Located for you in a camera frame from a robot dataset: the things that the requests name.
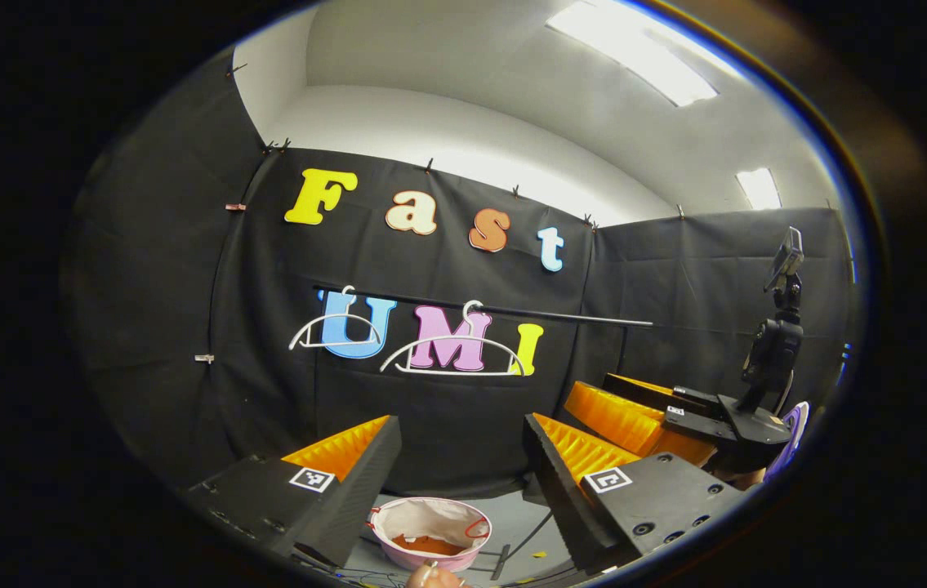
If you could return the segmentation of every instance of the gray floor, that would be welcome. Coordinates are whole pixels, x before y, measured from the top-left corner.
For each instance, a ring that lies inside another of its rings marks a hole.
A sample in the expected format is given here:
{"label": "gray floor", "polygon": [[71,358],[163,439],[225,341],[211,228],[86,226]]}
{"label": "gray floor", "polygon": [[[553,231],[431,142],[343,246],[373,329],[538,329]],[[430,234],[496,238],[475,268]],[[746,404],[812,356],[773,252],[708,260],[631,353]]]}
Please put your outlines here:
{"label": "gray floor", "polygon": [[[385,505],[391,500],[394,500],[394,497],[380,495],[373,506]],[[568,551],[565,550],[564,541],[561,540],[561,533],[557,531],[557,525],[551,518],[539,529],[537,535],[522,547],[522,550],[507,560],[500,577],[493,581],[492,572],[482,572],[482,569],[496,568],[503,546],[509,543],[513,550],[550,513],[550,509],[522,500],[520,491],[498,498],[464,500],[463,502],[481,510],[492,522],[492,535],[481,548],[487,554],[478,554],[478,558],[475,559],[470,569],[457,573],[457,576],[463,577],[466,583],[474,588],[493,588],[512,581],[544,576],[548,570],[568,561]],[[368,529],[366,529],[365,537],[377,541],[377,537]],[[533,557],[533,554],[539,554],[539,552],[545,552],[545,557]],[[362,581],[378,588],[400,586],[410,574],[407,569],[387,559],[380,545],[370,541],[359,541],[354,545],[354,551],[351,551],[350,559],[340,573],[343,574],[344,580]]]}

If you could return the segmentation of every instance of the orange food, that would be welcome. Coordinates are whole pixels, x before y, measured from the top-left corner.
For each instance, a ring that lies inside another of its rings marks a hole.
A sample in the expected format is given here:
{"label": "orange food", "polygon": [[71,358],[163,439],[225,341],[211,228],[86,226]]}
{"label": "orange food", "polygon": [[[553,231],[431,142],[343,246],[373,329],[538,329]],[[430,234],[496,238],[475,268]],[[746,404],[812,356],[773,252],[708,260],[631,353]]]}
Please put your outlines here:
{"label": "orange food", "polygon": [[460,551],[466,550],[466,547],[453,545],[448,541],[430,538],[428,536],[417,537],[412,543],[404,540],[404,534],[395,537],[394,543],[404,550],[426,551],[427,554],[435,555],[458,555]]}

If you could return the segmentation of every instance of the ceiling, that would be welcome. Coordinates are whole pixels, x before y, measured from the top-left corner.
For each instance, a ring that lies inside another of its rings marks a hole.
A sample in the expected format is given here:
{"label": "ceiling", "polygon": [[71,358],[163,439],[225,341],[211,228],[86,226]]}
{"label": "ceiling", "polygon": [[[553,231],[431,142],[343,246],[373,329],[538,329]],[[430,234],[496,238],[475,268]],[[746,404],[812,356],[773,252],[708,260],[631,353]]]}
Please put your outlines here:
{"label": "ceiling", "polygon": [[573,0],[330,0],[307,41],[307,85],[414,90],[544,127],[695,213],[748,211],[736,172],[768,167],[784,207],[837,193],[787,108],[684,45],[662,44],[719,93],[683,108],[615,60],[546,27]]}

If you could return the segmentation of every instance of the white hanger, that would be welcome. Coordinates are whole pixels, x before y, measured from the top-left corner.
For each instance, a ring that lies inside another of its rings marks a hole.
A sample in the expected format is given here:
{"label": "white hanger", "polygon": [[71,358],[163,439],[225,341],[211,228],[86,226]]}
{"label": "white hanger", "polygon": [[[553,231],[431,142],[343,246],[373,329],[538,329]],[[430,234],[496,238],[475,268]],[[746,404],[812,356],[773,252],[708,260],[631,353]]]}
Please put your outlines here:
{"label": "white hanger", "polygon": [[384,369],[386,369],[387,366],[390,365],[392,361],[394,361],[394,358],[399,357],[399,355],[404,353],[404,351],[410,350],[412,347],[415,347],[416,345],[421,345],[422,343],[430,343],[432,341],[442,341],[445,339],[464,339],[468,341],[481,341],[483,343],[489,343],[490,345],[495,345],[496,347],[500,347],[501,350],[507,351],[507,353],[510,354],[510,362],[507,364],[507,371],[505,372],[448,372],[448,371],[440,371],[439,369],[414,369],[412,367],[412,354],[408,354],[408,361],[406,362],[406,365],[404,365],[404,367],[399,364],[395,364],[394,367],[397,368],[399,372],[437,373],[437,375],[440,375],[440,376],[516,376],[516,373],[513,373],[510,371],[515,365],[515,360],[516,360],[520,368],[520,375],[527,376],[528,374],[525,371],[525,363],[522,362],[522,358],[518,357],[518,354],[516,354],[513,350],[511,350],[510,347],[505,346],[502,343],[497,343],[495,341],[489,340],[489,339],[483,339],[481,337],[474,336],[474,323],[473,321],[470,320],[470,316],[467,316],[467,315],[470,315],[471,306],[480,307],[481,302],[470,301],[470,302],[467,302],[466,305],[463,305],[463,320],[466,321],[467,325],[470,325],[470,335],[440,335],[438,337],[427,337],[426,339],[420,339],[419,341],[408,343],[408,345],[401,347],[401,349],[399,350],[396,350],[393,354],[391,354],[391,357],[387,358],[387,361],[385,361],[384,364],[380,366],[380,372],[384,371]]}
{"label": "white hanger", "polygon": [[[341,294],[346,295],[347,292],[350,290],[354,290],[354,286],[344,286],[343,292],[341,292]],[[350,306],[353,305],[356,301],[358,301],[357,296],[352,296],[350,298],[350,302],[347,302],[347,311],[350,311]],[[372,334],[375,335],[375,339],[370,337],[366,341],[347,341],[343,343],[311,343],[310,342],[310,328],[311,327],[313,327],[315,324],[321,323],[321,321],[325,319],[333,318],[333,317],[340,317],[340,316],[347,317],[347,318],[356,318],[358,320],[363,321],[363,323],[368,324],[369,327],[372,327],[372,331],[370,332],[372,332]],[[310,323],[304,324],[303,327],[300,327],[299,331],[296,331],[296,335],[292,338],[292,342],[288,344],[288,348],[290,350],[292,350],[292,347],[296,346],[296,343],[300,340],[300,337],[303,336],[304,332],[306,332],[307,338],[305,341],[300,343],[301,347],[343,347],[347,345],[367,345],[369,343],[381,343],[380,331],[377,330],[377,326],[375,324],[370,323],[368,319],[363,319],[362,317],[352,315],[349,312],[336,313],[332,315],[322,315],[320,317],[317,317],[315,320],[311,320]]]}

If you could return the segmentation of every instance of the letter m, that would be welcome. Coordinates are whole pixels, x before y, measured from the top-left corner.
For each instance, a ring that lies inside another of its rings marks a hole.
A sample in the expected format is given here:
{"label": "letter m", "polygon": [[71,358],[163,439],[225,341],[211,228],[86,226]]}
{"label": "letter m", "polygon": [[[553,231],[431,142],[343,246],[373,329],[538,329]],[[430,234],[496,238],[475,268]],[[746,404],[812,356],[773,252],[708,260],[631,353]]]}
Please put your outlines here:
{"label": "letter m", "polygon": [[[474,332],[470,332],[470,325],[467,325],[466,321],[461,321],[455,332],[449,331],[445,311],[438,308],[438,306],[418,306],[416,308],[416,317],[419,318],[418,340],[447,335],[484,337],[486,328],[492,323],[492,317],[486,314],[470,313],[470,320],[474,321]],[[463,372],[479,372],[485,369],[485,364],[481,361],[482,342],[468,339],[443,339],[441,341],[426,341],[416,345],[415,353],[412,356],[414,368],[430,368],[430,366],[434,365],[434,358],[430,357],[432,347],[442,368],[448,366],[452,358],[458,354],[459,357],[456,358],[456,363],[453,364],[456,369]]]}

